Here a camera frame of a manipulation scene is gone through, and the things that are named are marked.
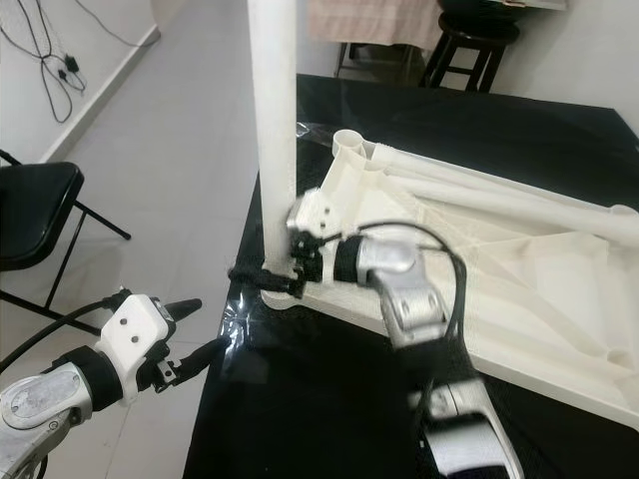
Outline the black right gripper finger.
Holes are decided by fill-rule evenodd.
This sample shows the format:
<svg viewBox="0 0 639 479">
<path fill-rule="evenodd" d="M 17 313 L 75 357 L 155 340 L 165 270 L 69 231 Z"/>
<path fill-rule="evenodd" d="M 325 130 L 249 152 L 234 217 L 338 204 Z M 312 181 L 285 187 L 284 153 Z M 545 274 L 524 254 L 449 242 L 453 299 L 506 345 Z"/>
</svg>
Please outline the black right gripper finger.
<svg viewBox="0 0 639 479">
<path fill-rule="evenodd" d="M 283 292 L 288 296 L 301 297 L 301 270 L 296 268 L 292 275 L 275 274 L 265 268 L 252 268 L 250 265 L 236 265 L 229 269 L 228 276 L 232 282 L 250 284 L 254 288 L 265 291 Z"/>
</svg>

